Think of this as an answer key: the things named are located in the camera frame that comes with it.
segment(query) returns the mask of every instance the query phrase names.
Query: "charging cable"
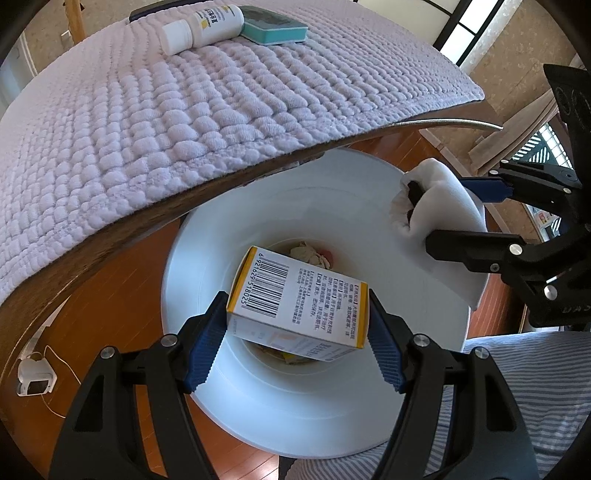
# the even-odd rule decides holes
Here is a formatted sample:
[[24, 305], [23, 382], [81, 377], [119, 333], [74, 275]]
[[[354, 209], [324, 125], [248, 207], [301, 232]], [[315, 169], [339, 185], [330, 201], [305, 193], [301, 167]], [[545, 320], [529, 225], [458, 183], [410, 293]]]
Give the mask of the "charging cable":
[[[57, 359], [58, 359], [58, 360], [59, 360], [61, 363], [65, 364], [65, 365], [66, 365], [66, 366], [67, 366], [67, 367], [70, 369], [70, 372], [72, 372], [72, 375], [74, 375], [74, 378], [76, 379], [76, 381], [78, 382], [78, 384], [79, 384], [79, 385], [82, 385], [82, 382], [80, 382], [80, 378], [78, 378], [78, 375], [76, 375], [76, 372], [74, 372], [74, 371], [72, 370], [72, 367], [70, 366], [70, 364], [68, 364], [68, 362], [66, 362], [66, 361], [65, 361], [65, 360], [64, 360], [62, 357], [60, 357], [60, 356], [59, 356], [59, 355], [56, 353], [56, 351], [55, 351], [53, 348], [51, 348], [49, 345], [46, 345], [46, 346], [45, 346], [45, 348], [43, 349], [43, 353], [35, 351], [35, 352], [33, 352], [33, 353], [31, 353], [31, 354], [29, 355], [29, 358], [31, 358], [33, 355], [35, 355], [35, 354], [37, 353], [37, 354], [41, 355], [41, 359], [43, 360], [44, 358], [46, 358], [46, 354], [47, 354], [47, 351], [48, 351], [48, 350], [51, 350], [51, 352], [52, 352], [52, 353], [53, 353], [53, 354], [56, 356], [56, 358], [57, 358]], [[65, 416], [63, 416], [63, 415], [59, 414], [58, 412], [56, 412], [56, 411], [54, 411], [54, 410], [52, 410], [52, 409], [51, 409], [51, 407], [50, 407], [50, 406], [47, 404], [47, 402], [45, 401], [44, 394], [41, 394], [41, 399], [43, 400], [43, 403], [45, 404], [45, 406], [47, 407], [47, 409], [48, 409], [48, 410], [49, 410], [51, 413], [53, 413], [54, 415], [57, 415], [57, 416], [58, 416], [58, 417], [60, 417], [61, 419], [65, 419], [65, 418], [66, 418]]]

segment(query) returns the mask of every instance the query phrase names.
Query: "white bottle cap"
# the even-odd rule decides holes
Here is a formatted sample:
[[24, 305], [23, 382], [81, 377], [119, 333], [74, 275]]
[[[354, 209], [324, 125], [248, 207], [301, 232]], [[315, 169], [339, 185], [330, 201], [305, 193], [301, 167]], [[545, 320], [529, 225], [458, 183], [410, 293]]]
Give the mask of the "white bottle cap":
[[193, 46], [191, 27], [186, 20], [164, 25], [158, 30], [160, 44], [166, 55], [175, 55]]

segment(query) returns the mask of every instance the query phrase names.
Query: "barcode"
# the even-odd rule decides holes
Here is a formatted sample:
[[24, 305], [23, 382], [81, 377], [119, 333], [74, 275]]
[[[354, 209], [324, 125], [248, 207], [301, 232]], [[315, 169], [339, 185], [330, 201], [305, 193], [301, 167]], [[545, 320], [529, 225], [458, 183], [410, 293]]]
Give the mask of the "barcode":
[[290, 268], [282, 263], [259, 257], [252, 269], [254, 280], [248, 282], [250, 294], [242, 307], [275, 318]]

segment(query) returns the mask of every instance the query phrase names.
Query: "wooden bed frame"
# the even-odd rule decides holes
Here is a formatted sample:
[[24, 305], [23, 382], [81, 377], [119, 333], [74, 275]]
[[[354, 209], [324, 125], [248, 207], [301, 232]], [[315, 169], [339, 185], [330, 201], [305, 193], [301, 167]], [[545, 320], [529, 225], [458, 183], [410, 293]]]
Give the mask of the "wooden bed frame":
[[0, 384], [18, 354], [49, 315], [117, 252], [227, 190], [294, 163], [305, 163], [333, 148], [383, 137], [401, 129], [465, 127], [499, 130], [500, 120], [486, 101], [416, 116], [412, 119], [283, 155], [162, 200], [112, 223], [20, 284], [0, 306]]

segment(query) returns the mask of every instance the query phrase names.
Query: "blue gripper pad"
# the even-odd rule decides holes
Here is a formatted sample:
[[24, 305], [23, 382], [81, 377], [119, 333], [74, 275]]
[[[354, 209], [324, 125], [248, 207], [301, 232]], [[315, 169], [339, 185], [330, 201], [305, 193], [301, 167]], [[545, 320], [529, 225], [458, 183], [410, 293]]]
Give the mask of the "blue gripper pad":
[[460, 183], [480, 198], [482, 203], [501, 203], [513, 195], [513, 187], [507, 185], [501, 178], [466, 178], [460, 179]]
[[189, 392], [194, 392], [197, 386], [207, 380], [217, 351], [226, 335], [228, 325], [225, 298], [220, 298], [218, 294], [207, 312], [198, 317], [201, 322], [206, 323], [189, 353], [187, 375], [184, 380], [184, 385]]
[[373, 303], [369, 306], [368, 341], [384, 380], [400, 392], [406, 383], [406, 377], [402, 373], [402, 352]]

